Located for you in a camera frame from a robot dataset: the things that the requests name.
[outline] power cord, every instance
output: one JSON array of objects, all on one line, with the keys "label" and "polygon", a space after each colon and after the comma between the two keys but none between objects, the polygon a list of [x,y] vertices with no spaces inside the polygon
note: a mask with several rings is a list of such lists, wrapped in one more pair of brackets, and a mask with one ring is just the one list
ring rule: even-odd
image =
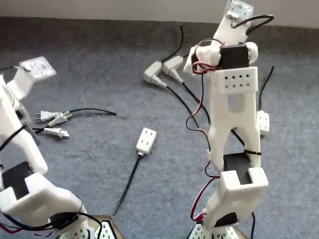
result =
[{"label": "power cord", "polygon": [[172,52],[168,57],[166,57],[166,58],[161,60],[162,63],[167,61],[169,58],[173,57],[175,54],[177,54],[180,51],[181,47],[183,46],[183,43],[184,43],[183,27],[179,26],[179,29],[180,29],[180,33],[181,33],[180,44],[179,44],[178,48],[174,52]]},{"label": "power cord", "polygon": [[36,133],[36,134],[47,131],[50,134],[58,135],[60,137],[69,136],[68,133],[66,131],[62,130],[61,128],[51,128],[51,127],[56,125],[56,124],[66,122],[68,120],[68,118],[72,116],[72,113],[80,112],[80,111],[99,111],[99,112],[107,113],[111,116],[117,115],[117,113],[115,113],[115,112],[107,111],[107,110],[103,110],[103,109],[99,109],[99,108],[79,108],[79,109],[66,111],[64,113],[41,111],[40,113],[34,114],[36,117],[36,118],[34,118],[34,120],[36,122],[45,122],[45,121],[51,120],[52,118],[54,118],[54,119],[52,121],[50,121],[50,123],[44,127],[40,127],[40,128],[34,127],[32,129],[35,131],[34,133]]},{"label": "power cord", "polygon": [[20,133],[22,130],[26,128],[26,124],[22,125],[16,132],[14,132],[12,135],[10,135],[0,146],[0,152],[10,143],[10,141],[16,137],[18,133]]},{"label": "power cord", "polygon": [[251,214],[253,216],[253,224],[251,226],[251,233],[250,233],[250,239],[254,239],[254,232],[255,232],[255,223],[256,223],[256,218],[254,212]]},{"label": "power cord", "polygon": [[157,136],[157,132],[154,131],[154,130],[151,130],[149,128],[143,128],[142,130],[142,133],[138,139],[138,142],[136,144],[136,150],[138,152],[138,158],[136,159],[136,162],[135,162],[135,165],[134,165],[134,168],[131,172],[131,175],[130,175],[130,178],[129,178],[129,181],[123,191],[123,194],[121,196],[121,198],[119,199],[115,209],[113,210],[113,213],[112,213],[112,216],[115,216],[116,212],[118,211],[118,209],[120,208],[120,205],[122,204],[125,196],[126,196],[126,193],[128,192],[129,190],[129,187],[131,185],[131,182],[133,180],[133,177],[134,177],[134,174],[136,172],[136,169],[140,163],[140,160],[143,158],[143,156],[145,154],[149,154],[149,152],[151,151],[152,149],[152,146],[154,144],[154,141],[156,139],[156,136]]},{"label": "power cord", "polygon": [[196,126],[199,128],[199,124],[198,124],[197,120],[195,119],[195,117],[192,116],[192,111],[190,110],[190,108],[188,107],[188,105],[186,104],[186,102],[185,102],[185,101],[178,95],[178,93],[176,93],[176,91],[174,91],[171,87],[166,86],[166,88],[167,88],[169,91],[171,91],[171,92],[179,99],[179,101],[185,106],[185,108],[187,109],[187,111],[188,111],[189,114],[190,114],[190,118],[193,118],[193,120],[194,120]]},{"label": "power cord", "polygon": [[259,92],[259,110],[261,110],[261,111],[263,110],[263,103],[262,103],[263,92],[264,92],[266,84],[268,83],[268,81],[271,78],[271,75],[273,74],[274,68],[275,68],[275,66],[272,66],[272,68],[271,68],[271,70],[270,70],[270,72],[268,74],[268,77],[266,78],[266,80],[263,83],[263,85],[262,85],[262,87],[260,89],[260,92]]},{"label": "power cord", "polygon": [[136,162],[135,162],[135,165],[134,165],[134,168],[133,168],[133,170],[132,170],[132,172],[131,172],[131,175],[130,175],[130,178],[129,178],[129,180],[128,180],[128,183],[127,183],[127,185],[126,185],[126,187],[125,187],[125,189],[124,189],[124,191],[123,191],[123,193],[122,193],[122,195],[121,195],[121,198],[119,199],[119,201],[118,201],[116,207],[114,208],[114,210],[113,210],[113,212],[112,212],[112,216],[115,216],[116,212],[117,212],[118,209],[120,208],[120,205],[122,204],[122,202],[123,202],[123,200],[124,200],[124,198],[125,198],[125,196],[126,196],[128,190],[129,190],[129,188],[130,188],[130,185],[131,185],[131,182],[132,182],[132,180],[133,180],[134,174],[135,174],[136,169],[137,169],[137,167],[138,167],[138,165],[139,165],[139,163],[140,163],[140,160],[141,160],[142,158],[143,158],[142,155],[138,155],[138,158],[137,158],[137,160],[136,160]]}]

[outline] white outlet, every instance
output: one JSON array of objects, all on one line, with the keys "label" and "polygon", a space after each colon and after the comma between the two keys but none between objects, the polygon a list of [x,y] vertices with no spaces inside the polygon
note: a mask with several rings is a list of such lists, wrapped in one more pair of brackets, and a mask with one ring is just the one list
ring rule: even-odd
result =
[{"label": "white outlet", "polygon": [[256,116],[256,124],[261,135],[267,135],[270,130],[269,114],[264,111],[258,111]]},{"label": "white outlet", "polygon": [[43,56],[20,62],[20,66],[28,71],[34,81],[43,81],[56,75],[55,70]]},{"label": "white outlet", "polygon": [[156,139],[156,131],[149,128],[143,128],[138,143],[136,145],[136,150],[142,154],[148,154],[154,144]]}]

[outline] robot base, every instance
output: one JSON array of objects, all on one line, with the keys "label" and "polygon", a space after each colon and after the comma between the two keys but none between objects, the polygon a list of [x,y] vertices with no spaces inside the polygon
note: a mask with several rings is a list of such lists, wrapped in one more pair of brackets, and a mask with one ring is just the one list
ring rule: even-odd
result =
[{"label": "robot base", "polygon": [[[100,239],[124,239],[116,225],[112,226],[113,221],[110,221],[112,220],[110,217],[95,216],[95,218],[100,220],[103,226]],[[97,224],[95,221],[89,219],[89,224],[82,224],[78,228],[62,234],[59,239],[97,239],[100,227],[95,224]]]},{"label": "robot base", "polygon": [[190,232],[187,239],[242,239],[232,227],[220,229],[218,232],[212,233],[201,224],[196,224]]}]

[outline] white 3d-printed bracket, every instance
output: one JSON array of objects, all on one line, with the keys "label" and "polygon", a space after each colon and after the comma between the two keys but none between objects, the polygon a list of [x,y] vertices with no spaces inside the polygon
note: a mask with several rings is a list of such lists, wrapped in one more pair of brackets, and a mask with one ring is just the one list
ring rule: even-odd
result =
[{"label": "white 3d-printed bracket", "polygon": [[29,94],[34,83],[54,75],[55,70],[42,56],[21,62],[14,79],[7,83],[7,86],[20,101]]}]

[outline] metal plate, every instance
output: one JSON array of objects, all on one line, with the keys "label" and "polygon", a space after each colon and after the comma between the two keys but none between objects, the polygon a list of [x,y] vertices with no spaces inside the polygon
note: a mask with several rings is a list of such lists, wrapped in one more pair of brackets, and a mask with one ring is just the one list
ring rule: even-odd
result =
[{"label": "metal plate", "polygon": [[43,56],[20,62],[20,67],[26,69],[35,81],[42,81],[56,75],[55,70]]},{"label": "metal plate", "polygon": [[227,3],[227,7],[225,10],[225,16],[229,16],[229,12],[231,12],[231,16],[237,16],[234,18],[236,22],[241,22],[253,16],[254,7],[247,3],[244,3],[240,0],[230,0]]}]

